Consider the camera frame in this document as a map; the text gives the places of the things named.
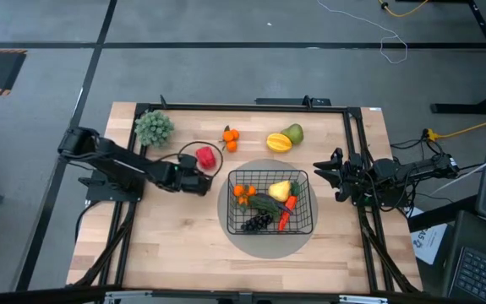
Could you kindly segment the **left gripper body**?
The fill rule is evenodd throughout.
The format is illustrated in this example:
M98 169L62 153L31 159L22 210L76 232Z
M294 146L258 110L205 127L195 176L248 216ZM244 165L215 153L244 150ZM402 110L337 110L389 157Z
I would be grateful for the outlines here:
M183 190L183 178L188 168L172 162L159 161L153 164L153 183L160 189L171 193Z

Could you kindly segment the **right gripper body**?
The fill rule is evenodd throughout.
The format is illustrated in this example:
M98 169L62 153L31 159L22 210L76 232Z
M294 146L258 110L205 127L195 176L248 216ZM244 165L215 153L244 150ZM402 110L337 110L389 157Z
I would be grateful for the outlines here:
M338 169L338 175L338 192L335 194L338 202L344 202L349 198L353 202L379 201L374 179L364 169L360 154L350 154L348 160Z

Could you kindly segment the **red bell pepper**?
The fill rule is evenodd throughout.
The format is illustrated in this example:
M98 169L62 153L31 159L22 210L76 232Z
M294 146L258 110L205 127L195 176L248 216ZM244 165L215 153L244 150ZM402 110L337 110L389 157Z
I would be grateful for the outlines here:
M216 167L216 157L211 147L205 146L195 151L195 157L202 169L209 170Z

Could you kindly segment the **orange cluster with leaves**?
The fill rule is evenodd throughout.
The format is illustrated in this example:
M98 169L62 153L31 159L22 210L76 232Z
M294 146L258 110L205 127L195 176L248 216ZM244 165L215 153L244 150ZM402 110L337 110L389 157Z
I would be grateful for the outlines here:
M225 126L222 133L222 143L224 143L223 149L227 152L235 152L238 148L239 131L232 129L229 126Z
M257 189L252 185L238 184L234 187L233 194L239 206L249 207L250 198L257 194Z

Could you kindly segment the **orange-red carrot with green top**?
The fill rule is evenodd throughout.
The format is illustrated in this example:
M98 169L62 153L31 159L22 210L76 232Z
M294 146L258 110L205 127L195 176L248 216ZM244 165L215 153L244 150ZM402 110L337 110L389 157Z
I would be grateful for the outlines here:
M292 182L291 183L291 190L290 190L290 195L285 202L285 207L287 208L287 211L284 211L281 215L281 219L278 225L278 229L280 231L283 231L284 228L287 225L287 222L291 216L292 210L295 208L297 201L298 201L298 195L301 192L301 187L298 182Z

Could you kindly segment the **yellow pear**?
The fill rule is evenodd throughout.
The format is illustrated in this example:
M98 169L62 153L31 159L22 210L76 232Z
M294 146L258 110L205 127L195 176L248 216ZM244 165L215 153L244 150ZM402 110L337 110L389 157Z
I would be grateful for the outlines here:
M271 184L268 188L268 195L274 200L284 203L291 195L292 183L290 181L283 181Z

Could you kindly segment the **purple eggplant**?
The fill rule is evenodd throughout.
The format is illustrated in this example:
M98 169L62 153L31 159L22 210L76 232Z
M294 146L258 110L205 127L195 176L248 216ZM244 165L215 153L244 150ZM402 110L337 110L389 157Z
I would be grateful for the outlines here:
M287 212L289 215L292 215L292 211L284 203L275 200L271 196L264 193L257 193L256 197L266 201L269 204L276 206L278 209Z

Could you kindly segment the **dark green cucumber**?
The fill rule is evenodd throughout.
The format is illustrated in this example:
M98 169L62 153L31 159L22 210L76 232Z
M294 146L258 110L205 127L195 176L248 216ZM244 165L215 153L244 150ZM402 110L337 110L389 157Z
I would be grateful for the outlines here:
M281 216L281 211L275 203L272 203L268 198L262 198L260 196L251 196L248 198L250 205L254 209L264 210L267 214L270 214L274 220L278 220Z

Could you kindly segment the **black grape bunch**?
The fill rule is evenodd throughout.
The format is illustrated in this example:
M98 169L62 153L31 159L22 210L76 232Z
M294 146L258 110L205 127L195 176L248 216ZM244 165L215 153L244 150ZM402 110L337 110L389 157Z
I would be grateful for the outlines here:
M258 214L240 225L240 229L245 232L256 232L265 229L273 221L270 214Z

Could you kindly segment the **round grey placemat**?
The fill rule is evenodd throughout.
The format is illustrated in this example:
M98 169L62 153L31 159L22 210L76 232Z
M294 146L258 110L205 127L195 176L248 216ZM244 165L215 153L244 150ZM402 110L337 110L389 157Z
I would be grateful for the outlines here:
M279 160L262 159L252 160L247 162L236 169L229 171L225 181L221 185L220 192L217 199L217 214L220 221L221 228L224 234L227 236L229 242L237 249L256 258L284 258L291 254L294 254L304 245L306 245L311 236L313 235L315 228L318 224L318 204L317 198L314 193L314 207L315 207L315 224L314 230L309 235L262 235L262 234L244 234L244 235L232 235L227 231L226 224L226 198L227 198L227 180L229 174L236 170L299 170L294 166L291 166L285 162Z

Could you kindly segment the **white printed paper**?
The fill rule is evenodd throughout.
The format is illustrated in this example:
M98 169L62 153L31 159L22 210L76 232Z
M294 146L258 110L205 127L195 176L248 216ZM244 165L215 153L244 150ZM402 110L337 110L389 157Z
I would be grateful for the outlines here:
M441 224L411 233L412 247L417 259L428 265L434 264L447 227L447 224Z

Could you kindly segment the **black laptop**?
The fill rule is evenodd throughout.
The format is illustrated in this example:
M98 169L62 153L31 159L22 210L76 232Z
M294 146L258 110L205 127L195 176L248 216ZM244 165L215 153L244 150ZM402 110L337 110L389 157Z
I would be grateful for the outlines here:
M486 220L468 212L456 217L443 294L486 302Z

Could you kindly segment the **black aluminium table frame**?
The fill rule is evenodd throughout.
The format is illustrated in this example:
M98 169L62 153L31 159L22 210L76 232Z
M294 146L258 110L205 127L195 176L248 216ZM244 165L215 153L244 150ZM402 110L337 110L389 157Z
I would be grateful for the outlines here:
M378 108L171 104L165 113L175 123L174 148L193 140L214 141L225 126L241 135L235 153L224 159L212 189L204 197L168 193L145 186L138 203L124 265L125 290L151 290L160 296L250 294L256 298L363 295L370 291L358 212L337 203L330 185L314 174L313 163L327 160L335 148L367 147L375 158L390 156L383 113ZM272 133L293 123L304 139L285 153L266 145ZM285 162L309 174L318 204L318 224L310 241L284 258L256 258L234 247L224 234L217 199L229 171L252 160Z

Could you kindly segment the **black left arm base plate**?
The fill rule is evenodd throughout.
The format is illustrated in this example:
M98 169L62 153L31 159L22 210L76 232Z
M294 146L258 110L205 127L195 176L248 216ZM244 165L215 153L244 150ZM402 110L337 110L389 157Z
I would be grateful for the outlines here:
M138 202L142 199L145 184L143 180L137 180L131 182L128 189L123 189L99 171L94 171L91 177L80 177L78 181L87 187L85 199L91 202Z

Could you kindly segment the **black mount bar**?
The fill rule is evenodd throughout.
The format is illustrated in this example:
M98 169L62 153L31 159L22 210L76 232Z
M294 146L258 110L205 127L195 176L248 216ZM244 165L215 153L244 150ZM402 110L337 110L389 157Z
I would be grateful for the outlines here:
M280 105L280 106L331 106L330 99L314 98L305 95L302 98L256 98L254 102L257 105Z

